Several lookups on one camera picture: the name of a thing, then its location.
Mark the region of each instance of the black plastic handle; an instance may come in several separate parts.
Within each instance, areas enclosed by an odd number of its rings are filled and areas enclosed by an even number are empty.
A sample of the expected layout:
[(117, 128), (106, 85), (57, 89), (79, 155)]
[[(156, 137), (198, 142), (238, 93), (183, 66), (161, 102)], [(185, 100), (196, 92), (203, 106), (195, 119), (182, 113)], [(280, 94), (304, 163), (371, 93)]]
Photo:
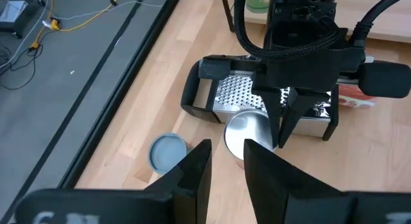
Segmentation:
[(411, 89), (411, 69), (405, 64), (375, 61), (358, 70), (358, 87), (368, 96), (404, 98)]
[(198, 77), (199, 66), (200, 62), (198, 61), (192, 66), (190, 73), (188, 74), (181, 96), (181, 108), (192, 116), (214, 123), (221, 123), (217, 115), (211, 109), (193, 106), (198, 86), (200, 85), (200, 78)]

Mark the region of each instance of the perforated metal surface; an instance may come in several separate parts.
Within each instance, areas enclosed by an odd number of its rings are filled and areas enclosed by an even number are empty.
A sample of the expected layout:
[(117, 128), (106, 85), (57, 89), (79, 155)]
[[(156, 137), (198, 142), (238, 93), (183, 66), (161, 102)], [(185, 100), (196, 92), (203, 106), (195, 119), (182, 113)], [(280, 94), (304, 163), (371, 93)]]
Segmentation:
[[(263, 100), (260, 96), (251, 93), (252, 79), (249, 74), (234, 74), (219, 82), (213, 110), (219, 112), (237, 112), (247, 108), (261, 109), (266, 112)], [(281, 107), (286, 106), (290, 89), (281, 89)], [(312, 117), (329, 117), (327, 103), (317, 103), (313, 107)]]

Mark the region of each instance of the grater handle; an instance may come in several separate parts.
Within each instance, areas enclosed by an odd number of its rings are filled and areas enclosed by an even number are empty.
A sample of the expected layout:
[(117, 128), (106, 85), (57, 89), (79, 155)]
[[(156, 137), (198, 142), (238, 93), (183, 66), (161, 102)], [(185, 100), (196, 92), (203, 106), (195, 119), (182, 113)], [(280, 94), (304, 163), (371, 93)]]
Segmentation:
[(181, 96), (181, 108), (192, 116), (214, 123), (221, 123), (217, 115), (212, 110), (193, 106), (197, 95), (198, 86), (200, 85), (200, 78), (198, 77), (199, 66), (199, 62), (196, 62), (188, 74)]

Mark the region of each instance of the wooden floor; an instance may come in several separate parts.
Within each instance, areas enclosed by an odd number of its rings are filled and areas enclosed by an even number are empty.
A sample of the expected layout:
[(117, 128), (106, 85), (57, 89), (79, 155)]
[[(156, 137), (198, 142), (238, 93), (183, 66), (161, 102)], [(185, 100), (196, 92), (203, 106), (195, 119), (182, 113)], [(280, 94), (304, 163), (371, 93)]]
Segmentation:
[[(261, 44), (264, 27), (247, 26)], [(411, 65), (411, 45), (372, 40), (368, 54)], [(226, 150), (223, 125), (186, 114), (180, 97), (191, 66), (208, 54), (245, 54), (227, 27), (221, 0), (180, 0), (78, 187), (143, 189), (158, 179), (147, 162), (150, 143), (177, 132), (188, 143), (213, 142), (208, 223), (255, 223), (243, 170)], [(341, 108), (328, 142), (294, 135), (282, 156), (341, 190), (411, 192), (411, 97), (379, 99), (368, 110)]]

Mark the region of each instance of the cheese grater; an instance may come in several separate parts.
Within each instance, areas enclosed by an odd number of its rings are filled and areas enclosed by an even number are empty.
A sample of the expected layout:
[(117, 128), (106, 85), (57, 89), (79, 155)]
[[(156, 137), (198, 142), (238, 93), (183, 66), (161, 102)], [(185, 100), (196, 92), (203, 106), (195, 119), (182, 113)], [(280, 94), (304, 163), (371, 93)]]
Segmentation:
[[(241, 110), (255, 108), (266, 112), (261, 97), (251, 93), (250, 72), (231, 71), (224, 80), (213, 80), (205, 108), (193, 106), (199, 83), (196, 64), (187, 78), (181, 100), (182, 108), (193, 116), (215, 123), (226, 123)], [(289, 91), (290, 89), (281, 89), (281, 113), (284, 112)], [(317, 103), (305, 113), (295, 127), (294, 134), (322, 137), (325, 141), (331, 137), (338, 124), (338, 87), (329, 94), (329, 101)]]

